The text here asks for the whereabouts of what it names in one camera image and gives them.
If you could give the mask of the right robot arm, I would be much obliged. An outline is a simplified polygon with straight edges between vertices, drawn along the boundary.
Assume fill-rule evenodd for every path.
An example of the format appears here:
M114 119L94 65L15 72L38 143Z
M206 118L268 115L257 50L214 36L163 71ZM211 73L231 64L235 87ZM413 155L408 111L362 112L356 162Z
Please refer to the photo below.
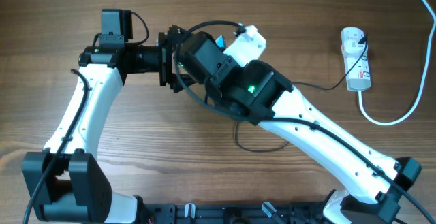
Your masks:
M291 142L343 185L322 208L328 221L393 222L420 164L369 148L323 115L289 79L260 60L265 48L266 40L252 26L227 48L208 33L187 32L174 49L174 62L205 86L211 110Z

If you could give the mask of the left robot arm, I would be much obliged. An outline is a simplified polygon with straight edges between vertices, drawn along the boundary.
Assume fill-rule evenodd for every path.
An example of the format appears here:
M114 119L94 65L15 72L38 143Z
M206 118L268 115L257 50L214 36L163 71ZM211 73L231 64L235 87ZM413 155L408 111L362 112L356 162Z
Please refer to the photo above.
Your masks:
M158 209L135 195L112 190L97 162L97 151L110 107L130 74L172 70L172 54L186 30L172 26L156 46L134 42L133 33L111 27L85 48L74 70L77 85L67 110L44 148L29 152L22 173L31 214L45 222L155 223Z

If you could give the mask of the blue Galaxy smartphone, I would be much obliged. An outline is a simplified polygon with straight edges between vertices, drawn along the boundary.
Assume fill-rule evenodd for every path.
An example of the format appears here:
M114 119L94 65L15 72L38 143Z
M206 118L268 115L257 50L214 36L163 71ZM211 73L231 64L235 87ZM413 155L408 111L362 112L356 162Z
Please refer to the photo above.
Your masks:
M225 37L223 35L220 35L216 40L215 40L216 45L219 47L219 49L221 51L224 51L226 49L226 42L225 42Z

